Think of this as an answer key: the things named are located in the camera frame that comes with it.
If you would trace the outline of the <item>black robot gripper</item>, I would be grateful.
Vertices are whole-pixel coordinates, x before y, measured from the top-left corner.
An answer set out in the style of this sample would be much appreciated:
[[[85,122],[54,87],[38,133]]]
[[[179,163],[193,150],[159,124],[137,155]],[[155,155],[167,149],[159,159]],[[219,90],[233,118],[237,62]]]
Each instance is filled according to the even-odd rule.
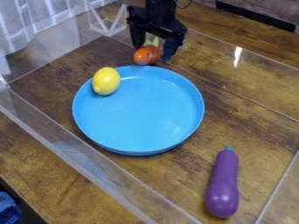
[[[135,49],[145,42],[149,32],[164,39],[163,61],[167,62],[183,45],[187,28],[175,16],[175,0],[144,0],[144,7],[128,5],[127,23]]]

